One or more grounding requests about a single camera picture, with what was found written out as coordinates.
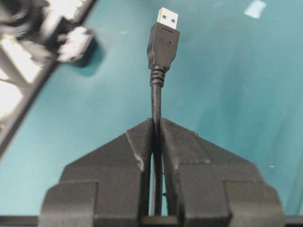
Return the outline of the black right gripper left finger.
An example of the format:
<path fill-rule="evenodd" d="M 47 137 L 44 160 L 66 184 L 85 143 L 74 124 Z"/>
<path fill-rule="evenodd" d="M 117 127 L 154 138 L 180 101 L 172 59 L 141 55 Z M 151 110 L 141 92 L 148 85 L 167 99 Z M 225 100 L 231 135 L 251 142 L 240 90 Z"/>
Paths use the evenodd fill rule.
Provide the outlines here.
<path fill-rule="evenodd" d="M 41 208 L 44 227 L 137 227 L 148 214 L 153 122 L 68 164 Z"/>

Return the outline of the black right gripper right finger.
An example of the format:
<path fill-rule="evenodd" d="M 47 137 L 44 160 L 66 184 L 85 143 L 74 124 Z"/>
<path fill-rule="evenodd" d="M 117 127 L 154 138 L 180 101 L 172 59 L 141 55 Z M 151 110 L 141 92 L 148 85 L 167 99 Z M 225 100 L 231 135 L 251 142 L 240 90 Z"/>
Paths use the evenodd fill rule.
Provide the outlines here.
<path fill-rule="evenodd" d="M 252 162 L 160 121 L 168 214 L 183 227 L 282 227 L 277 191 Z"/>

